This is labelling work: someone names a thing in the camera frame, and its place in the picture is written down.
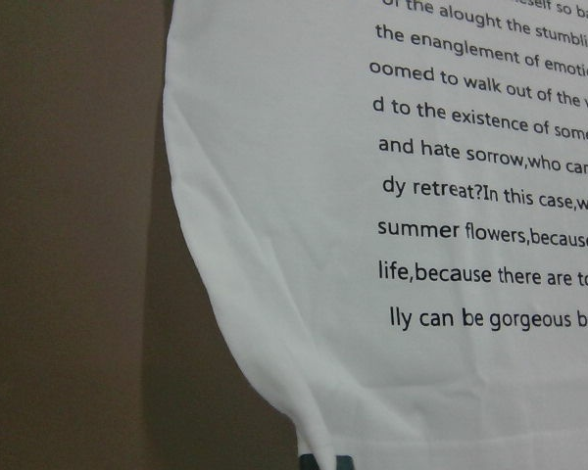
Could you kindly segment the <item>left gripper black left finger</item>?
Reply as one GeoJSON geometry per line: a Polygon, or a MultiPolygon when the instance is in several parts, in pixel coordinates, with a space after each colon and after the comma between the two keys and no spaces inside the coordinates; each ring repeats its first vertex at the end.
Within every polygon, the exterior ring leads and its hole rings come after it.
{"type": "Polygon", "coordinates": [[[298,457],[298,464],[300,470],[319,470],[319,464],[311,453],[301,454],[298,457]]]}

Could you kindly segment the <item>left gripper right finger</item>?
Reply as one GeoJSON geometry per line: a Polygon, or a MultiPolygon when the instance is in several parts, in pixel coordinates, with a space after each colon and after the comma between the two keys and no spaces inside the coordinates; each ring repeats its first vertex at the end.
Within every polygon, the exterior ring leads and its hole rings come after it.
{"type": "Polygon", "coordinates": [[[354,470],[354,460],[350,455],[336,456],[336,470],[354,470]]]}

